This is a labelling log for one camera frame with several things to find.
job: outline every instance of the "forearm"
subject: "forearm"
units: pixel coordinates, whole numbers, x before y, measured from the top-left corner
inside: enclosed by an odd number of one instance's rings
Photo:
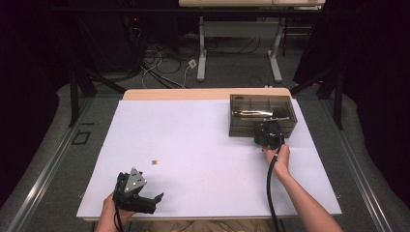
[[[306,231],[342,231],[331,215],[290,175],[280,178]]]

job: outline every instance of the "gray floor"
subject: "gray floor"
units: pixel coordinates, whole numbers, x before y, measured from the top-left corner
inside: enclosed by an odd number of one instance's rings
[[[208,43],[210,51],[218,45],[216,50],[238,51],[250,39],[219,39]],[[293,74],[299,63],[306,40],[290,39],[286,56],[278,57],[278,64],[283,81],[276,84],[270,71],[266,51],[272,41],[262,40],[259,47],[250,54],[215,54],[208,53],[205,81],[196,81],[195,70],[189,70],[187,86],[191,88],[223,88],[223,87],[293,87]],[[187,43],[182,46],[181,60],[191,54],[197,61],[198,54],[192,50],[196,43]],[[244,51],[250,51],[257,46],[255,40]],[[184,81],[184,71],[188,61],[183,61],[182,68],[176,73],[165,74],[174,81]],[[159,66],[162,72],[173,72],[178,69],[178,64],[172,59],[164,60]],[[108,77],[118,77],[119,74],[108,74]],[[149,74],[144,78],[146,88],[162,88]],[[118,84],[126,88],[143,88],[142,73]],[[29,215],[25,231],[90,231],[91,223],[76,218],[76,210],[81,199],[78,195],[87,187],[92,174],[99,150],[108,131],[110,121],[115,112],[118,101],[122,98],[106,86],[96,83],[99,93],[91,100],[82,99],[89,105],[84,109],[83,117],[76,130],[90,132],[90,137],[85,145],[70,145],[63,153],[61,163],[54,173],[51,182],[46,185],[47,190],[42,200],[35,206],[33,215]],[[333,121],[329,118],[329,107],[332,100],[318,101],[314,93],[318,86],[311,86],[294,96],[300,103],[307,125],[312,134],[313,141],[328,173],[334,190],[339,195],[339,204],[343,214],[336,217],[345,231],[410,231],[409,209],[391,192],[384,178],[371,162],[356,114],[355,104],[348,98],[343,101],[343,126],[342,136],[348,141],[348,148],[340,141],[340,131],[335,130]],[[70,122],[70,89],[63,87],[59,93],[60,105],[44,141],[33,158],[29,168],[24,174],[12,196],[0,211],[1,231],[7,231],[15,215],[36,184],[39,176],[54,157],[62,141],[68,133]],[[354,151],[355,158],[361,169],[366,174],[366,180],[373,190],[374,196],[384,213],[390,228],[380,229],[377,218],[369,212],[366,197],[358,188],[357,179],[352,174],[346,150]],[[284,220],[286,231],[303,231],[297,218]]]

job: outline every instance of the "desk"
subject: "desk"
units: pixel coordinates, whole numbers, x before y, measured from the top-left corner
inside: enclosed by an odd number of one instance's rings
[[[230,94],[286,95],[286,89],[129,90],[119,102],[77,216],[98,220],[119,172],[135,167],[148,184],[141,196],[164,192],[153,215],[141,220],[269,218],[268,163],[252,138],[228,136]],[[298,124],[286,139],[294,177],[333,215],[341,214],[299,105]],[[273,178],[279,217],[296,216]]]
[[[325,0],[179,0],[180,7],[303,7],[322,6]],[[281,18],[277,21],[204,21],[199,18],[199,62],[197,80],[205,80],[206,37],[257,37],[275,38],[268,58],[275,82],[281,82],[277,54],[283,26]]]

